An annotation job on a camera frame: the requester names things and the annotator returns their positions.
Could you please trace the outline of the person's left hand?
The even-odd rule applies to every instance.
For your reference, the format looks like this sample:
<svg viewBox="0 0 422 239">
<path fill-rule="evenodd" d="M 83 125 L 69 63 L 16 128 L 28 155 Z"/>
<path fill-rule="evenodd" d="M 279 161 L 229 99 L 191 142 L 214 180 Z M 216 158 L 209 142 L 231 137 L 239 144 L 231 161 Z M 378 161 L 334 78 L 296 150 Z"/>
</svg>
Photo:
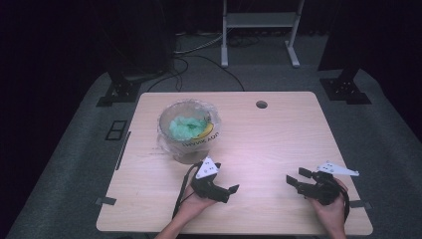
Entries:
<svg viewBox="0 0 422 239">
<path fill-rule="evenodd" d="M 179 224 L 186 225 L 188 222 L 200 215 L 206 208 L 214 205 L 215 203 L 215 200 L 201 198 L 191 186 L 188 186 L 185 189 L 180 206 L 173 220 Z"/>
</svg>

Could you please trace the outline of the crumpled green wrapper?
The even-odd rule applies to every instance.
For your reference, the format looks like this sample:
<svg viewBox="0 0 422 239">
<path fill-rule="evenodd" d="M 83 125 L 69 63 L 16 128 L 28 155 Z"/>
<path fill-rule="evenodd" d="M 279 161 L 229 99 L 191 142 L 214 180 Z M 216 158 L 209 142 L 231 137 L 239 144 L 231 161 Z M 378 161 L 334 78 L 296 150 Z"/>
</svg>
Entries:
<svg viewBox="0 0 422 239">
<path fill-rule="evenodd" d="M 176 117 L 170 122 L 170 135 L 173 139 L 180 141 L 196 139 L 196 136 L 204 130 L 207 123 L 206 119 Z"/>
</svg>

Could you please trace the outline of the white metal stand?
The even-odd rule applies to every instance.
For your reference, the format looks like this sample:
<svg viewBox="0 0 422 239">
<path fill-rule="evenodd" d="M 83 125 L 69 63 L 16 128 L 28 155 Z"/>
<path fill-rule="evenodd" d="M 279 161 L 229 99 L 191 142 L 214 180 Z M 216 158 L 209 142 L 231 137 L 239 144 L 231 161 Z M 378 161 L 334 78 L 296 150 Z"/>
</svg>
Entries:
<svg viewBox="0 0 422 239">
<path fill-rule="evenodd" d="M 232 29 L 240 28 L 290 28 L 290 39 L 285 42 L 291 64 L 298 68 L 301 64 L 297 57 L 294 43 L 302 18 L 305 0 L 299 0 L 297 10 L 287 13 L 231 13 L 228 11 L 227 2 L 223 1 L 222 10 L 222 35 L 221 35 L 221 66 L 229 66 L 227 35 Z"/>
</svg>

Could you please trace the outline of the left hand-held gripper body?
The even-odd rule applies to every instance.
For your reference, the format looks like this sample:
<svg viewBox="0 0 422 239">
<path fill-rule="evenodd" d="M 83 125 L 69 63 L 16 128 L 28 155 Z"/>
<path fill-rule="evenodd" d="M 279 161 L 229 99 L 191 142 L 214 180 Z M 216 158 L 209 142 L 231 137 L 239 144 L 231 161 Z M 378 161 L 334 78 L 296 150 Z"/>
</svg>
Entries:
<svg viewBox="0 0 422 239">
<path fill-rule="evenodd" d="M 216 167 L 215 162 L 207 156 L 195 172 L 190 185 L 201 198 L 227 203 L 230 198 L 228 189 L 214 183 L 218 171 L 219 169 Z"/>
</svg>

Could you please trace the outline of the person's right hand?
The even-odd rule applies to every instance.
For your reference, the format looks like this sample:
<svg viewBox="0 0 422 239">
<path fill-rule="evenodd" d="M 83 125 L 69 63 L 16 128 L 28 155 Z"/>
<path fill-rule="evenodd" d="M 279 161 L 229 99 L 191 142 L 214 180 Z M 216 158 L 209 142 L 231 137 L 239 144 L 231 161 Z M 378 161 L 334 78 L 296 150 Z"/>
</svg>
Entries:
<svg viewBox="0 0 422 239">
<path fill-rule="evenodd" d="M 344 232 L 344 197 L 340 194 L 335 201 L 330 205 L 321 205 L 318 201 L 313 198 L 308 198 L 308 202 L 311 204 L 316 212 L 316 216 L 323 226 L 326 234 L 327 232 Z"/>
</svg>

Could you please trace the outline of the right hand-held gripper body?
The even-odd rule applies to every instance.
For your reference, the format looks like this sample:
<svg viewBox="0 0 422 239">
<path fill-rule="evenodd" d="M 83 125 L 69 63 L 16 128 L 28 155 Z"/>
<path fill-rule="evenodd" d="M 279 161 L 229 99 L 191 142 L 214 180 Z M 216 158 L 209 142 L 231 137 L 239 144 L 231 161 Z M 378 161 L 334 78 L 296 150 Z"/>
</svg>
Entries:
<svg viewBox="0 0 422 239">
<path fill-rule="evenodd" d="M 336 175 L 358 176 L 357 170 L 351 170 L 344 166 L 327 161 L 311 172 L 311 178 L 316 182 L 316 200 L 322 205 L 332 204 L 340 195 L 344 199 L 348 197 L 346 189 L 341 186 L 334 177 Z"/>
</svg>

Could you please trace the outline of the yellow banana peel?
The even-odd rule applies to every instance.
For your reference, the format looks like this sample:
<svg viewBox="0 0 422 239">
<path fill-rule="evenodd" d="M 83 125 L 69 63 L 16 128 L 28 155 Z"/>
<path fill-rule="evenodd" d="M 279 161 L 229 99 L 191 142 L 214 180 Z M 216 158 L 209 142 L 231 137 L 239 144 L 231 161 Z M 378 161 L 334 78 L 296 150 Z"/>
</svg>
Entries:
<svg viewBox="0 0 422 239">
<path fill-rule="evenodd" d="M 207 136 L 214 128 L 214 124 L 212 122 L 208 122 L 204 130 L 196 136 L 196 139 L 202 138 Z"/>
</svg>

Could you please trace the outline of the black stand base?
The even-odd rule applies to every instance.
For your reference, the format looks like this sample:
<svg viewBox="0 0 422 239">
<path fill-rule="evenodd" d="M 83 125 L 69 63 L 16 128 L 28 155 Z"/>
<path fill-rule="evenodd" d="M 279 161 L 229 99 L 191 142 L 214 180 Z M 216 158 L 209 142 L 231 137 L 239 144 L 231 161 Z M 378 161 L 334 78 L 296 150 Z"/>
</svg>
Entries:
<svg viewBox="0 0 422 239">
<path fill-rule="evenodd" d="M 128 80 L 122 72 L 108 71 L 111 83 L 104 96 L 97 102 L 98 107 L 111 107 L 114 103 L 134 103 L 137 99 L 140 83 Z"/>
<path fill-rule="evenodd" d="M 344 101 L 348 105 L 370 105 L 371 101 L 354 82 L 358 67 L 344 68 L 337 78 L 320 79 L 320 83 L 330 101 Z"/>
</svg>

